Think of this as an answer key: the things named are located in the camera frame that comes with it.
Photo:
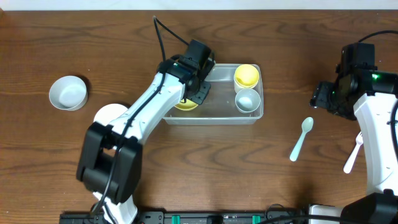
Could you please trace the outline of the yellow bowl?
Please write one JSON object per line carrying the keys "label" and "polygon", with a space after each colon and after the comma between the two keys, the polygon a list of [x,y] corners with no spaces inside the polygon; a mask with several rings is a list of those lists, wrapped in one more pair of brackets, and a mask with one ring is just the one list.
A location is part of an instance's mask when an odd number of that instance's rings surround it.
{"label": "yellow bowl", "polygon": [[191,110],[194,110],[197,106],[198,106],[197,103],[195,103],[189,99],[186,99],[186,100],[181,100],[174,107],[181,111],[191,111]]}

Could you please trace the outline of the white cup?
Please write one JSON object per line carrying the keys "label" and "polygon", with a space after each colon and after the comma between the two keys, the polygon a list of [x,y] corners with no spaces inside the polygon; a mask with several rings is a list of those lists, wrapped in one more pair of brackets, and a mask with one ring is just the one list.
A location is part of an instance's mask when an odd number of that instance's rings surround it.
{"label": "white cup", "polygon": [[234,82],[234,90],[236,93],[238,93],[239,91],[241,91],[242,89],[247,89],[246,86],[241,85],[238,82]]}

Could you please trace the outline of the yellow cup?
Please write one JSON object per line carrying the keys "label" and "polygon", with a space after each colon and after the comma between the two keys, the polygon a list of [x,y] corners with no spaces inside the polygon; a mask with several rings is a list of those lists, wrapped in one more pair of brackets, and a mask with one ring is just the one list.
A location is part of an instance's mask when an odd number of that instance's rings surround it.
{"label": "yellow cup", "polygon": [[260,79],[257,68],[250,64],[240,65],[234,73],[234,84],[239,88],[254,88]]}

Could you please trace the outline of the grey cup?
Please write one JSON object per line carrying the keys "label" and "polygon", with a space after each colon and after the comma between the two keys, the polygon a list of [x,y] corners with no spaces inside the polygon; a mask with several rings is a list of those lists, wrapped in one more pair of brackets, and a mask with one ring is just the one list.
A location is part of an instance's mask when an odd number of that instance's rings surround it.
{"label": "grey cup", "polygon": [[256,90],[242,89],[235,96],[235,105],[241,113],[252,113],[261,104],[261,97]]}

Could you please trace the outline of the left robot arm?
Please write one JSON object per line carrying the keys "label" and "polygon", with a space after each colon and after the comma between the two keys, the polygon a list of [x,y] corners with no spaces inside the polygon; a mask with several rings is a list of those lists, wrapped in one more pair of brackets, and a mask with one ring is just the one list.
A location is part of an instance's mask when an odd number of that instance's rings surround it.
{"label": "left robot arm", "polygon": [[104,211],[109,223],[132,223],[137,215],[133,193],[141,178],[143,145],[165,114],[182,100],[200,105],[211,85],[205,78],[215,66],[214,53],[191,40],[182,55],[159,63],[149,88],[122,115],[87,130],[76,177],[99,199],[91,214]]}

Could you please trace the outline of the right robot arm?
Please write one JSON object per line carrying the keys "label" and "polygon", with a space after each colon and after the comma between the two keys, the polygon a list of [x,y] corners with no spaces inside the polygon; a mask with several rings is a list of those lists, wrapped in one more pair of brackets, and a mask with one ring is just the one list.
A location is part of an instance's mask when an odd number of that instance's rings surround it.
{"label": "right robot arm", "polygon": [[375,66],[373,44],[343,47],[334,82],[318,84],[310,106],[357,121],[367,168],[366,196],[345,206],[341,220],[397,223],[397,74]]}

